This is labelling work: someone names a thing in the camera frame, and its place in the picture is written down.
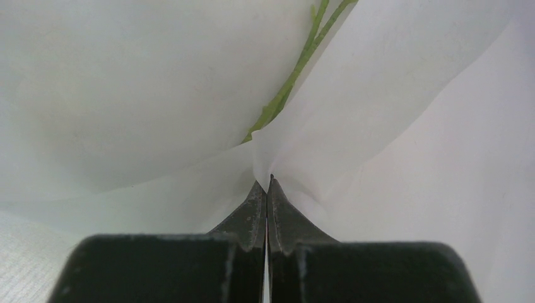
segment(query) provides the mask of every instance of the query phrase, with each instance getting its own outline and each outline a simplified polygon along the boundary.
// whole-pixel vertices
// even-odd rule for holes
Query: white surface
[[[0,253],[30,260],[2,263],[0,279],[33,285],[0,287],[2,302],[44,298],[88,234],[207,231],[247,194],[253,156],[260,181],[274,172],[335,237],[445,241],[486,302],[533,301],[531,19],[509,24],[425,110],[500,33],[503,1],[361,0],[272,126],[188,166],[236,144],[293,66],[309,3],[291,2],[0,4],[14,29],[0,33]],[[84,45],[99,51],[72,48]]]

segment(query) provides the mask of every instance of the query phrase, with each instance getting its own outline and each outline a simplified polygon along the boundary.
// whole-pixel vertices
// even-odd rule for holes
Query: green stem
[[[303,71],[303,68],[308,63],[310,58],[312,57],[312,54],[318,48],[319,44],[323,41],[323,39],[327,35],[327,32],[334,25],[334,22],[336,22],[336,20],[338,19],[340,14],[344,11],[344,9],[349,4],[355,3],[357,1],[358,0],[343,0],[342,3],[340,3],[340,5],[334,10],[334,13],[331,15],[327,23],[325,23],[320,33],[318,34],[318,36],[314,38],[315,32],[317,32],[319,28],[319,23],[321,22],[321,18],[323,17],[323,14],[325,13],[327,4],[329,3],[329,0],[322,0],[321,5],[318,9],[316,18],[314,19],[314,24],[312,25],[312,29],[310,30],[309,38],[307,39],[307,42],[305,43],[305,47],[303,48],[303,51],[301,53],[301,56],[297,64],[295,65],[293,71],[291,72],[290,76],[288,77],[286,82],[283,84],[283,86],[281,87],[277,95],[266,106],[262,108],[262,114],[260,115],[258,120],[255,122],[255,124],[253,124],[253,126],[249,129],[247,136],[245,136],[242,143],[250,141],[252,139],[252,133],[254,131],[257,131],[260,128],[264,127],[269,121],[272,121],[276,117],[275,113],[278,114],[282,110],[282,108],[284,107],[284,104],[286,103],[286,99],[288,98],[290,94],[290,90],[293,88],[293,85],[295,84],[295,81],[299,77],[299,74]]]

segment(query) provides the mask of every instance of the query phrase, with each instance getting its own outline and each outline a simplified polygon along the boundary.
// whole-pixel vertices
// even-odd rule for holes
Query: wrapping paper
[[[443,241],[485,302],[535,298],[529,14],[360,0],[233,147],[306,37],[286,2],[0,4],[3,302],[44,300],[87,235],[206,232],[270,173],[337,239]]]

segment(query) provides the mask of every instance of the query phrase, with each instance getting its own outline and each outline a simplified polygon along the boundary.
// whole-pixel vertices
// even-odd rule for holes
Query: plant stem
[[[293,68],[293,71],[291,72],[290,76],[283,84],[277,95],[275,95],[275,97],[266,106],[262,108],[262,114],[255,122],[255,124],[253,124],[253,126],[249,129],[247,136],[245,136],[242,143],[250,141],[252,139],[252,132],[263,128],[267,123],[271,122],[283,109],[286,100],[288,99],[288,96],[290,94],[290,91],[293,88],[293,85],[295,84],[295,81],[299,77],[299,74],[303,71],[305,65],[312,57],[312,54],[317,49],[318,45],[323,41],[323,39],[327,35],[327,32],[329,32],[331,27],[334,25],[334,22],[336,22],[336,20],[344,11],[344,9],[346,9],[349,4],[355,3],[357,1],[358,0],[343,0],[342,3],[340,3],[340,5],[334,10],[334,13],[331,15],[327,23],[325,23],[320,33],[316,37],[316,33],[321,23],[321,19],[323,17],[323,14],[325,13],[327,5],[329,4],[329,0],[322,0],[318,12],[314,18],[312,28],[310,29],[309,37],[305,43],[303,51],[301,51],[301,55],[299,57],[299,60],[297,61],[297,64]]]

